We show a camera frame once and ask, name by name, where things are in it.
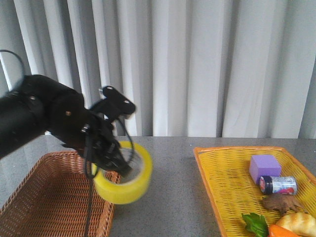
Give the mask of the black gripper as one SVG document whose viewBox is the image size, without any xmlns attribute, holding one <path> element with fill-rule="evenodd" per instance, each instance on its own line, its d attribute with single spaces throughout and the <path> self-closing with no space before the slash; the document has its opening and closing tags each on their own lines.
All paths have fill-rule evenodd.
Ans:
<svg viewBox="0 0 316 237">
<path fill-rule="evenodd" d="M 114 120 L 101 110 L 66 109 L 61 115 L 60 140 L 63 147 L 74 149 L 99 168 L 126 177 L 132 168 L 119 151 L 120 145 L 114 138 Z"/>
</svg>

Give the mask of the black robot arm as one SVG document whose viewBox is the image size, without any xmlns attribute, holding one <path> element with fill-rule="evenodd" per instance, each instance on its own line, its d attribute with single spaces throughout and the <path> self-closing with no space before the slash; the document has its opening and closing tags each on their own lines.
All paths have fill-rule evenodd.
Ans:
<svg viewBox="0 0 316 237">
<path fill-rule="evenodd" d="M 0 100 L 0 155 L 4 157 L 45 132 L 106 171 L 127 175 L 130 160 L 120 151 L 113 122 L 135 105 L 112 86 L 90 108 L 81 93 L 42 75 L 25 76 Z"/>
</svg>

